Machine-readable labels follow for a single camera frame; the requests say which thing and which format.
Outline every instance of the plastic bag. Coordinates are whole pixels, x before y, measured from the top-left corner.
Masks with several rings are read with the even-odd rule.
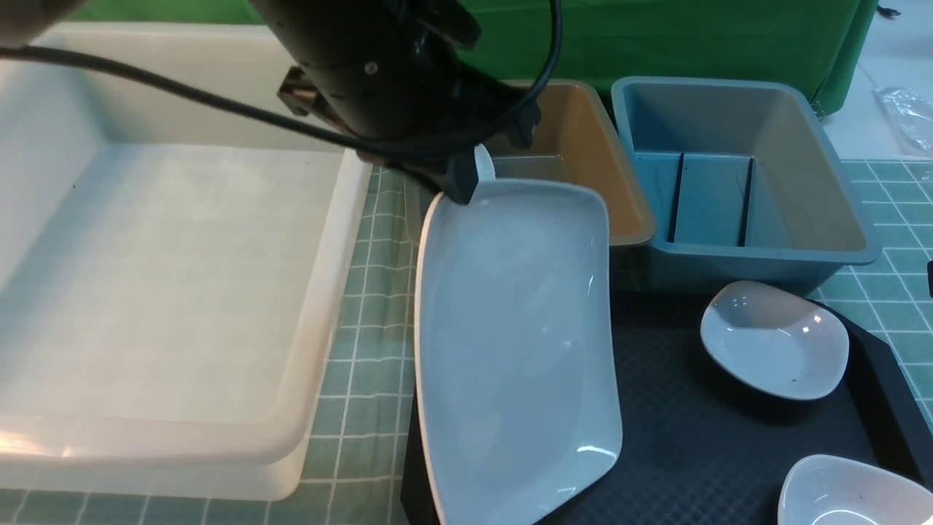
[[[875,91],[902,146],[916,155],[933,157],[933,106],[906,88]]]

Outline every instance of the bin divider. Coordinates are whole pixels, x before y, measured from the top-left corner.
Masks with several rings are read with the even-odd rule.
[[[680,182],[684,178],[684,152],[680,153],[680,162],[677,163],[677,182],[674,186],[674,202],[671,206],[671,222],[667,227],[667,242],[674,242],[674,232],[677,229],[677,209],[680,207]]]
[[[748,159],[748,174],[745,176],[745,195],[742,199],[742,223],[739,229],[739,248],[745,246],[748,236],[748,205],[752,196],[752,174],[755,172],[755,157]]]

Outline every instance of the black mat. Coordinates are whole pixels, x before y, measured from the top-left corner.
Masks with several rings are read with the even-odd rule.
[[[890,349],[846,321],[846,378],[815,403],[750,389],[703,349],[708,297],[613,296],[622,454],[601,480],[541,523],[743,525],[776,522],[787,471],[811,454],[844,456],[933,483],[931,436]],[[416,414],[402,503],[435,523]]]

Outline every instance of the table surface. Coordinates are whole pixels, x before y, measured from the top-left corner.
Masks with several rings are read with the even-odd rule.
[[[933,163],[844,163],[884,242],[813,298],[883,338],[933,428]],[[398,504],[414,386],[416,247],[401,176],[376,168],[298,490],[281,502],[0,490],[0,523],[407,523]]]

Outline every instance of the green cloth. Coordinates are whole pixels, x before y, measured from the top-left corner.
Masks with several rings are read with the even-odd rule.
[[[548,47],[546,0],[462,0],[483,35],[465,59],[500,78],[531,78]],[[877,0],[564,0],[556,77],[606,92],[630,75],[745,78],[839,110]],[[247,0],[91,0],[77,20],[259,23]]]

